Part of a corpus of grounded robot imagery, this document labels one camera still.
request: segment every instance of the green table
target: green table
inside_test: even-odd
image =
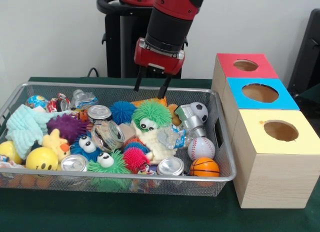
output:
[[[133,85],[135,79],[38,78],[30,81]],[[160,86],[144,79],[142,85]],[[172,87],[210,88],[208,79]],[[305,209],[241,209],[232,182],[216,198],[0,189],[1,232],[56,231],[320,231],[320,182]]]

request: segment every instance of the circular hole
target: circular hole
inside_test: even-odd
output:
[[[255,101],[272,103],[279,98],[278,92],[265,84],[251,83],[242,88],[242,93]]]
[[[278,141],[294,141],[299,136],[297,129],[292,124],[281,120],[267,121],[264,123],[264,130]]]
[[[237,59],[233,65],[242,71],[255,71],[259,67],[255,62],[247,59]]]

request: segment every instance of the washcloth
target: washcloth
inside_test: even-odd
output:
[[[22,104],[7,121],[8,132],[5,138],[13,141],[20,158],[26,159],[35,141],[42,144],[44,135],[48,133],[47,122],[65,113],[42,113]]]

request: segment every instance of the mesh basket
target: mesh basket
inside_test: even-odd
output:
[[[16,88],[0,109],[0,143],[7,134],[6,121],[10,115],[33,95],[47,99],[63,93],[68,98],[73,91],[81,89],[93,92],[100,105],[110,106],[116,101],[138,101],[155,98],[158,89],[141,87],[134,92],[132,86],[68,84],[28,82]],[[0,168],[0,187],[61,191],[143,193],[159,195],[217,196],[227,181],[236,176],[236,167],[223,117],[219,96],[209,89],[169,88],[166,93],[168,104],[185,105],[201,102],[207,106],[209,116],[205,132],[216,148],[214,160],[220,168],[220,177],[164,176],[140,174],[113,174],[93,172],[71,172]],[[184,162],[185,174],[189,174],[192,163],[186,149],[175,155]]]

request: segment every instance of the wooden box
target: wooden box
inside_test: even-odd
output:
[[[320,139],[300,111],[240,109],[231,146],[241,208],[306,206],[320,175]]]
[[[222,107],[232,142],[239,109],[299,110],[277,78],[227,78]]]
[[[278,78],[264,54],[218,53],[211,89],[222,101],[227,78]]]

